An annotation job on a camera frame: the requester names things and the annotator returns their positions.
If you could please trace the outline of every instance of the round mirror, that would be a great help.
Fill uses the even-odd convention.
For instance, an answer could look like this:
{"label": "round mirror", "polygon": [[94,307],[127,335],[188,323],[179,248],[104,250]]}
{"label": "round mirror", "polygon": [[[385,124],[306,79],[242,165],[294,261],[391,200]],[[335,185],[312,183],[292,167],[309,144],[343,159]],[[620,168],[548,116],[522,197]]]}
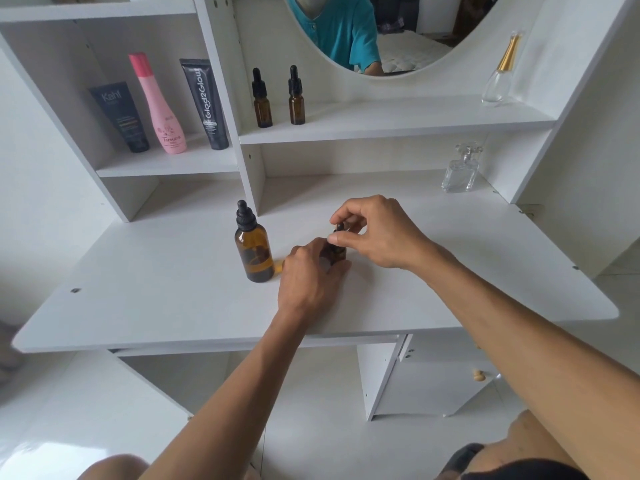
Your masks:
{"label": "round mirror", "polygon": [[498,0],[285,0],[311,42],[341,67],[388,76],[448,54]]}

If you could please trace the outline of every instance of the amber dropper bottle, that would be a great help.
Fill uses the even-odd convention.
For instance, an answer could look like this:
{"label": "amber dropper bottle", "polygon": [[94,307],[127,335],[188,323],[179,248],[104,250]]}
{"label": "amber dropper bottle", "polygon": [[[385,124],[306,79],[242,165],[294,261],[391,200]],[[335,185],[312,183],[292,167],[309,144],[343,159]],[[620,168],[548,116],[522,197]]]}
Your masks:
{"label": "amber dropper bottle", "polygon": [[302,80],[298,77],[296,66],[291,66],[289,79],[289,115],[292,125],[305,124],[305,99],[302,97]]}
{"label": "amber dropper bottle", "polygon": [[246,277],[255,283],[269,281],[275,273],[267,231],[258,224],[253,211],[244,200],[238,201],[236,212],[236,246]]}
{"label": "amber dropper bottle", "polygon": [[[340,223],[335,227],[333,232],[344,230],[344,224]],[[344,261],[347,259],[347,248],[336,246],[335,244],[329,244],[329,263],[333,266],[338,261]]]}
{"label": "amber dropper bottle", "polygon": [[251,83],[253,89],[253,108],[255,109],[255,119],[258,120],[258,127],[268,128],[273,126],[273,120],[271,119],[271,104],[267,99],[267,85],[260,76],[260,69],[258,67],[253,68],[253,82]]}

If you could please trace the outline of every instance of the square perfume bottle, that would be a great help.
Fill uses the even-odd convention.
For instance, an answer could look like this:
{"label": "square perfume bottle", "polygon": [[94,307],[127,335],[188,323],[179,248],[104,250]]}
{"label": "square perfume bottle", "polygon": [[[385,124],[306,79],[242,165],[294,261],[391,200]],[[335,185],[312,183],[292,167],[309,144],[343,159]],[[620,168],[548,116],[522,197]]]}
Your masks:
{"label": "square perfume bottle", "polygon": [[482,152],[482,146],[473,142],[457,144],[456,150],[462,158],[449,163],[442,181],[442,189],[446,193],[469,192],[478,173],[479,163],[474,155]]}

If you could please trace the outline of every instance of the black tube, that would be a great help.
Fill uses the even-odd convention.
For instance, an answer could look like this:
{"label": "black tube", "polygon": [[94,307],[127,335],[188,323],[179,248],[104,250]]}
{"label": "black tube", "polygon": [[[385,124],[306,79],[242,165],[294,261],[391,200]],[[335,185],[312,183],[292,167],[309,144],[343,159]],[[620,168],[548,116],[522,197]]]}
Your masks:
{"label": "black tube", "polygon": [[211,63],[208,59],[180,59],[180,64],[211,147],[214,150],[228,148],[225,120]]}
{"label": "black tube", "polygon": [[146,152],[149,141],[126,82],[90,88],[89,92],[134,153]]}

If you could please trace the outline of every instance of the clear glass perfume bottle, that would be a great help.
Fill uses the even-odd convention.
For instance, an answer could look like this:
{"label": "clear glass perfume bottle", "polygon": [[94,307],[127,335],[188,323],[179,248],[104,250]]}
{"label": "clear glass perfume bottle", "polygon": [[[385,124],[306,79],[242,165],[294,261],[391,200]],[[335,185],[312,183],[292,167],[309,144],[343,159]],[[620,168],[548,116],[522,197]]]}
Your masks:
{"label": "clear glass perfume bottle", "polygon": [[482,153],[482,146],[473,142],[457,144],[456,150],[462,155],[462,158],[449,163],[442,181],[442,189],[448,194],[469,192],[474,186],[479,166],[474,155]]}
{"label": "clear glass perfume bottle", "polygon": [[482,94],[482,102],[488,105],[498,105],[504,102],[511,88],[511,80],[513,79],[513,67],[516,62],[516,53],[518,44],[522,39],[521,32],[511,34],[509,46],[502,56],[498,69],[496,69],[484,87]]}

